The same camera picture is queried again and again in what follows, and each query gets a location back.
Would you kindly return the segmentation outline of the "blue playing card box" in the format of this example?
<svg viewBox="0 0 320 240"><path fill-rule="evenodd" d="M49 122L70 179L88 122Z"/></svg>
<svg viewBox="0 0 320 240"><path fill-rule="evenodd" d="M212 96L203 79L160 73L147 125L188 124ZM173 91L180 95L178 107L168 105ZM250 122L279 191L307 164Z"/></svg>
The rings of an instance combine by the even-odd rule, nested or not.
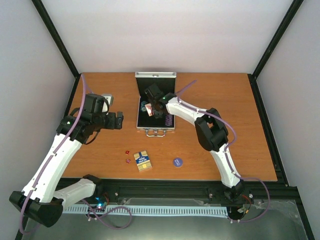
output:
<svg viewBox="0 0 320 240"><path fill-rule="evenodd" d="M134 153L133 157L140 172L152 167L150 157L146 150Z"/></svg>

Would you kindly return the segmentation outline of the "purple poker chip stack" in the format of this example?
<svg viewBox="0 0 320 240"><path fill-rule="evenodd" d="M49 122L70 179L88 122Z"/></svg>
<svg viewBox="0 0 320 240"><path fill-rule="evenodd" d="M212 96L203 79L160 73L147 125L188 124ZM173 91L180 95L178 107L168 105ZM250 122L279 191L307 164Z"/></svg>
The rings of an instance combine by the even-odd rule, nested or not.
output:
<svg viewBox="0 0 320 240"><path fill-rule="evenodd" d="M172 115L165 116L165 126L170 127L174 125L174 117Z"/></svg>

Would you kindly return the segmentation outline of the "aluminium poker case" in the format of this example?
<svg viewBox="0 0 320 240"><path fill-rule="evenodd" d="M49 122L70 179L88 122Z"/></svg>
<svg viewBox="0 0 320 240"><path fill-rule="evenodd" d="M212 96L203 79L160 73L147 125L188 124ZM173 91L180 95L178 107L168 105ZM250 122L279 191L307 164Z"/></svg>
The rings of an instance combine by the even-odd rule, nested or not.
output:
<svg viewBox="0 0 320 240"><path fill-rule="evenodd" d="M139 92L136 128L147 137L164 137L175 130L175 117L168 113L166 97L175 92L176 72L137 71Z"/></svg>

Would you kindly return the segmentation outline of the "teal poker chip stack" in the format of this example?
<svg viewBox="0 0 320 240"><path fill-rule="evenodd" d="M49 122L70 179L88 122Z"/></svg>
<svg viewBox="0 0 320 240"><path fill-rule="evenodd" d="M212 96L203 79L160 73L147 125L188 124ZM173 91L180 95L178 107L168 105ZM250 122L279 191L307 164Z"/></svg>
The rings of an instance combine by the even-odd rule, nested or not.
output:
<svg viewBox="0 0 320 240"><path fill-rule="evenodd" d="M142 101L142 102L140 103L140 106L141 106L141 107L144 107L144 106L147 105L147 104L148 104L147 101Z"/></svg>
<svg viewBox="0 0 320 240"><path fill-rule="evenodd" d="M146 111L147 111L147 109L146 109L145 106L141 106L141 107L140 107L140 110L141 110L142 112L146 112Z"/></svg>

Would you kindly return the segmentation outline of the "red playing card deck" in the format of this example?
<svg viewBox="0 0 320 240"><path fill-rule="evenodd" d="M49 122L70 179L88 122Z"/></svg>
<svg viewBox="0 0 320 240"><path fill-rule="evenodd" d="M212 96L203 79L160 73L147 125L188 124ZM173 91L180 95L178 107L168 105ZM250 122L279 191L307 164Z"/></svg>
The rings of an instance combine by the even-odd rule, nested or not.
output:
<svg viewBox="0 0 320 240"><path fill-rule="evenodd" d="M147 111L148 115L149 116L153 116L154 115L154 111L147 109L147 104L145 105L145 107L146 107L146 111Z"/></svg>

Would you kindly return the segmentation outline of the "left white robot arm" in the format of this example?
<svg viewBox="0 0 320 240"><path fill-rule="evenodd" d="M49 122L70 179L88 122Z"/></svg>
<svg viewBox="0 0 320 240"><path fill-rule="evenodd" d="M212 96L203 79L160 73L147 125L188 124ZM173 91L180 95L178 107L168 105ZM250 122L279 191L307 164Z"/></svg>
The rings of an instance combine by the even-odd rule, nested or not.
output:
<svg viewBox="0 0 320 240"><path fill-rule="evenodd" d="M80 119L73 115L64 117L54 137L52 146L36 174L21 191L13 191L9 201L21 215L49 228L61 217L63 210L73 204L90 198L103 198L102 180L91 174L78 182L57 190L56 187L69 162L81 148L88 144L91 135L100 130L122 129L122 112L82 113Z"/></svg>

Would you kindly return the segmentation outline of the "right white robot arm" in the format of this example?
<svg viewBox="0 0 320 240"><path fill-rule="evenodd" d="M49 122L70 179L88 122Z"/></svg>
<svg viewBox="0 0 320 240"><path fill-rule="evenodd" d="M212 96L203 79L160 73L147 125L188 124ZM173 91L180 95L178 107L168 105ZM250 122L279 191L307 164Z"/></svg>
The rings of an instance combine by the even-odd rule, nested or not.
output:
<svg viewBox="0 0 320 240"><path fill-rule="evenodd" d="M160 114L177 116L195 127L200 146L212 155L217 165L224 185L225 198L234 203L245 187L229 150L227 123L222 120L219 112L215 108L209 110L198 108L183 101L174 93L164 94L158 90L153 93L151 90L146 90L145 94L157 116Z"/></svg>

